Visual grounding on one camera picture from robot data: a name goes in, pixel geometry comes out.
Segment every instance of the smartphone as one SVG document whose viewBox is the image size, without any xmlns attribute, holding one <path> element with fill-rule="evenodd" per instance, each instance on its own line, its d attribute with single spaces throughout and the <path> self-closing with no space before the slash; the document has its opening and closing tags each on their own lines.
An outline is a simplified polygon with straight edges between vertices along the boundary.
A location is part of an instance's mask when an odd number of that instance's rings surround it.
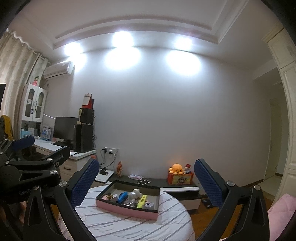
<svg viewBox="0 0 296 241">
<path fill-rule="evenodd" d="M 150 183 L 149 180 L 144 180 L 144 181 L 138 182 L 138 184 L 141 184 L 141 185 L 145 185 L 145 184 L 148 184 L 148 183 Z"/>
</svg>

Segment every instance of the curtain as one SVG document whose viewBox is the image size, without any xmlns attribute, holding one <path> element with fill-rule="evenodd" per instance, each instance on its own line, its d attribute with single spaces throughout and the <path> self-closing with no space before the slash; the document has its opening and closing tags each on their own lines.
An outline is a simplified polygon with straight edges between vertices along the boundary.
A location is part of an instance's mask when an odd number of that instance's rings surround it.
<svg viewBox="0 0 296 241">
<path fill-rule="evenodd" d="M 47 59 L 28 48 L 13 33 L 5 32 L 0 39 L 0 83 L 6 84 L 0 115 L 10 117 L 15 137 L 20 132 L 24 87 L 32 83 L 36 76 L 40 80 L 47 63 Z"/>
</svg>

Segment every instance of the air conditioner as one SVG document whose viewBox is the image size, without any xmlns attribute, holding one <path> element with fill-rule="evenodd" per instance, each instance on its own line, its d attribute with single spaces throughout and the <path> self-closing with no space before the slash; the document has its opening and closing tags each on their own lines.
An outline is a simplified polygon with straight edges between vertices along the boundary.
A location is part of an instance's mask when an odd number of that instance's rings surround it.
<svg viewBox="0 0 296 241">
<path fill-rule="evenodd" d="M 44 70 L 44 78 L 50 79 L 56 76 L 67 76 L 71 75 L 74 68 L 74 63 L 72 61 L 65 61 L 57 64 L 48 66 Z"/>
</svg>

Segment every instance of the computer monitor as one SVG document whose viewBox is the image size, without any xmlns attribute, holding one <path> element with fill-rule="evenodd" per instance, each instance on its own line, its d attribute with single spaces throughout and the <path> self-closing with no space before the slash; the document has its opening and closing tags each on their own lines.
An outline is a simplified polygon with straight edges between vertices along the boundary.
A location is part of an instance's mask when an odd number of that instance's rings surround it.
<svg viewBox="0 0 296 241">
<path fill-rule="evenodd" d="M 77 121 L 78 117 L 57 116 L 54 124 L 53 137 L 67 141 L 74 140 L 74 130 Z"/>
</svg>

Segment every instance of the round table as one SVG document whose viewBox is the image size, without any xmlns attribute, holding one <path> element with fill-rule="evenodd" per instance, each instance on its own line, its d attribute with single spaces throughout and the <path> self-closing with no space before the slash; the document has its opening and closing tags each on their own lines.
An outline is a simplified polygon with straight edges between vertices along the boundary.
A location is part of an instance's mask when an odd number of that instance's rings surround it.
<svg viewBox="0 0 296 241">
<path fill-rule="evenodd" d="M 127 217 L 96 206 L 96 197 L 107 186 L 91 188 L 75 208 L 80 218 L 100 241 L 194 241 L 192 221 L 186 208 L 166 192 L 160 192 L 157 220 Z M 58 224 L 65 238 L 73 240 L 61 216 Z"/>
</svg>

